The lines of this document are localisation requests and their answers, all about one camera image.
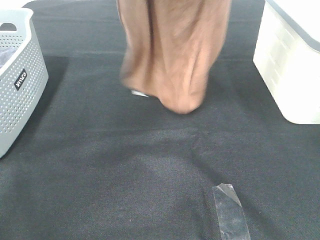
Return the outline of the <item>brown microfibre towel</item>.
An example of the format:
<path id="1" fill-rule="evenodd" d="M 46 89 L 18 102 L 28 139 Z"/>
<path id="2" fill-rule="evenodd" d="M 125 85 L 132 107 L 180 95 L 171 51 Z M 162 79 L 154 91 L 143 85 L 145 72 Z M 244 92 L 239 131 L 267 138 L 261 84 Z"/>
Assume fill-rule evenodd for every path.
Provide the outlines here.
<path id="1" fill-rule="evenodd" d="M 116 5 L 127 43 L 122 83 L 175 113 L 197 109 L 226 39 L 231 1 L 119 0 Z"/>

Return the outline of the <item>grey perforated laundry basket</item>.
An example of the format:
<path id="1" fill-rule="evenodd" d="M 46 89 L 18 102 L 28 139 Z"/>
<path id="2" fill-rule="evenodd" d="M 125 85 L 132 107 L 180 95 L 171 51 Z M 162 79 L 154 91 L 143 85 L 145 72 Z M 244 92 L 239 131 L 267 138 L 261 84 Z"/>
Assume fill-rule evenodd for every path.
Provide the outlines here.
<path id="1" fill-rule="evenodd" d="M 0 70 L 0 155 L 4 156 L 35 110 L 49 76 L 29 8 L 1 9 L 0 48 L 15 47 L 17 57 Z"/>

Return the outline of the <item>clear tape strip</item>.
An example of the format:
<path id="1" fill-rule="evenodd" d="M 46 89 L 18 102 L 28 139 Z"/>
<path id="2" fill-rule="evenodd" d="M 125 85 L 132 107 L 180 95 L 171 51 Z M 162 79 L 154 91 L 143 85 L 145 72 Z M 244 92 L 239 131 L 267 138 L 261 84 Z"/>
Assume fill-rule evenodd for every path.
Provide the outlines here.
<path id="1" fill-rule="evenodd" d="M 231 184 L 212 188 L 219 231 L 223 240 L 250 240 L 242 204 Z"/>

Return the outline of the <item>black table cloth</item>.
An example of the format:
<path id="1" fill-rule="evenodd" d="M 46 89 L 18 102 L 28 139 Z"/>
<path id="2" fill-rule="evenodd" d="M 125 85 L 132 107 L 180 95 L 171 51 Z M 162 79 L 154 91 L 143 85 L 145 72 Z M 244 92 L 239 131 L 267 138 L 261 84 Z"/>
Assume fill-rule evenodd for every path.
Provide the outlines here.
<path id="1" fill-rule="evenodd" d="M 252 58 L 262 0 L 232 2 L 203 105 L 188 115 L 119 81 L 113 0 L 27 4 L 49 79 L 0 161 L 3 240 L 218 240 L 231 184 L 253 240 L 320 237 L 320 127 L 285 120 Z"/>

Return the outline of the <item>dark cloth in basket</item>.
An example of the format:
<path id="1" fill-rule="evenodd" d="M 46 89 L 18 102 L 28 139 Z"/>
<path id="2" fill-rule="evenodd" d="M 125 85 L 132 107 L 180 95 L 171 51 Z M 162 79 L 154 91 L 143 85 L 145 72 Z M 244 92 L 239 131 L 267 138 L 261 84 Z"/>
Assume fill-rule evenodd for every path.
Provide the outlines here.
<path id="1" fill-rule="evenodd" d="M 0 49 L 0 69 L 5 71 L 17 58 L 17 47 L 6 47 Z"/>

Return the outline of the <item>white plastic storage bin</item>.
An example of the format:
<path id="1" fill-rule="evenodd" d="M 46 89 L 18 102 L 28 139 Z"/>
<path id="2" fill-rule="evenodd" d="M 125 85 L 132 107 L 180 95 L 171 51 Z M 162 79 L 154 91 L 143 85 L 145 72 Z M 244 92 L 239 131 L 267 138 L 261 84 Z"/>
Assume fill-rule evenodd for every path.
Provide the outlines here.
<path id="1" fill-rule="evenodd" d="M 283 117 L 320 123 L 320 2 L 267 0 L 253 63 Z"/>

